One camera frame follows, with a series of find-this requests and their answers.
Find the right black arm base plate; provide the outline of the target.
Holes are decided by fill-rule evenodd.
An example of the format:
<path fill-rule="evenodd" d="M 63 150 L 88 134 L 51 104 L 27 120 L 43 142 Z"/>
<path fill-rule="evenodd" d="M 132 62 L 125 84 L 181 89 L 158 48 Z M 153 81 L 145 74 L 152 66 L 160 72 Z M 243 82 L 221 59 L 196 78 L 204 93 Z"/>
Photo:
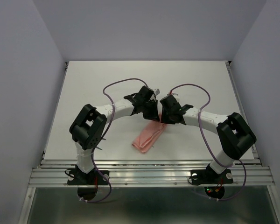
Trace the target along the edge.
<path fill-rule="evenodd" d="M 230 169 L 226 169 L 223 173 L 217 174 L 216 172 L 206 169 L 191 170 L 188 182 L 194 186 L 201 184 L 232 184 L 233 178 Z"/>

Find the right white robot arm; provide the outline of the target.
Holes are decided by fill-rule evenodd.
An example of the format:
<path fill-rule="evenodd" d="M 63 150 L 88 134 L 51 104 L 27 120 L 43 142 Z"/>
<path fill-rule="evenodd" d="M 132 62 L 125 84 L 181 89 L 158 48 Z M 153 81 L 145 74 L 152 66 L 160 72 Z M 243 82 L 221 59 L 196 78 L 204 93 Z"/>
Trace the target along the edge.
<path fill-rule="evenodd" d="M 183 124 L 196 126 L 200 129 L 203 140 L 206 141 L 203 130 L 217 134 L 222 150 L 214 155 L 208 148 L 213 161 L 207 166 L 205 176 L 208 181 L 216 182 L 222 173 L 231 167 L 234 161 L 239 160 L 250 149 L 257 138 L 241 114 L 234 112 L 231 115 L 219 115 L 203 112 L 192 105 L 181 106 L 173 95 L 160 100 L 162 105 L 161 123 Z"/>

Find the pink satin napkin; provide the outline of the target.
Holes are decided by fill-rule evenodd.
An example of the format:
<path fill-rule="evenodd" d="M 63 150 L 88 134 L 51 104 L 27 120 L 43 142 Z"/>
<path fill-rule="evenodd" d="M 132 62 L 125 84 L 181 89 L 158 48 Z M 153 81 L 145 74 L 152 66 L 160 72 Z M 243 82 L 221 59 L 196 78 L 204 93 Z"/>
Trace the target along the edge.
<path fill-rule="evenodd" d="M 151 121 L 135 138 L 132 142 L 132 146 L 141 153 L 146 153 L 153 147 L 154 143 L 158 140 L 166 128 L 167 124 Z"/>

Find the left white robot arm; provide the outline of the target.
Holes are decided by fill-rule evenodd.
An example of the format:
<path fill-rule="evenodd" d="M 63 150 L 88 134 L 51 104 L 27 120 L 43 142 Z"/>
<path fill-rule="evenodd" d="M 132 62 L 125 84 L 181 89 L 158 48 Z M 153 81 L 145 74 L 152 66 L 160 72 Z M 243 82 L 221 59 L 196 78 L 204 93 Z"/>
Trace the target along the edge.
<path fill-rule="evenodd" d="M 105 126 L 112 121 L 141 113 L 146 120 L 159 121 L 157 95 L 159 89 L 142 86 L 137 93 L 124 96 L 110 105 L 85 105 L 70 126 L 69 132 L 77 148 L 78 178 L 85 184 L 94 180 L 93 149 L 102 140 Z"/>

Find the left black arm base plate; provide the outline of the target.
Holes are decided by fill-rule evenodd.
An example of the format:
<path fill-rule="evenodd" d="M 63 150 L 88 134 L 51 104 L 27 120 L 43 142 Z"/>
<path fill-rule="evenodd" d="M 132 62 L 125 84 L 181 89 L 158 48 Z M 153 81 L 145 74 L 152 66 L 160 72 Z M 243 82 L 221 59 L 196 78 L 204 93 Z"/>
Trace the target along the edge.
<path fill-rule="evenodd" d="M 65 174 L 68 177 L 67 184 L 70 186 L 108 185 L 107 181 L 96 170 L 85 174 L 77 169 L 67 169 Z"/>

